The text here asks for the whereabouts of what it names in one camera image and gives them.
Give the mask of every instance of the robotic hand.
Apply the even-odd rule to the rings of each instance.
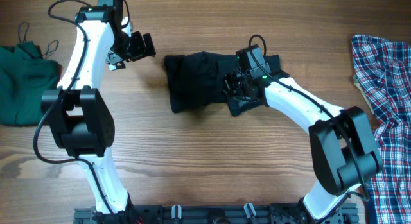
[[[381,170],[367,116],[357,107],[344,110],[318,99],[283,71],[271,72],[259,47],[250,44],[237,52],[240,68],[223,79],[226,94],[240,100],[262,99],[310,135],[314,172],[319,180],[312,191],[299,203],[258,207],[250,203],[232,207],[133,206],[109,148],[114,141],[114,120],[99,89],[104,64],[111,70],[123,68],[124,61],[154,56],[155,49],[150,34],[131,32],[129,15],[123,19],[123,1],[98,0],[97,6],[81,2],[87,7],[80,8],[75,21],[51,15],[51,9],[64,1],[49,9],[50,16],[76,25],[78,35],[58,88],[42,97],[44,117],[36,129],[33,147],[44,162],[78,162],[83,167],[96,206],[76,210],[75,223],[320,223],[333,221],[330,218],[337,213],[349,213],[346,207],[337,209],[351,194],[359,195],[354,190],[360,185],[366,192],[365,180]],[[82,108],[82,116],[67,114],[75,107]],[[57,146],[73,158],[54,161],[39,153],[37,141],[45,121]],[[338,142],[341,137],[347,142],[342,149]]]

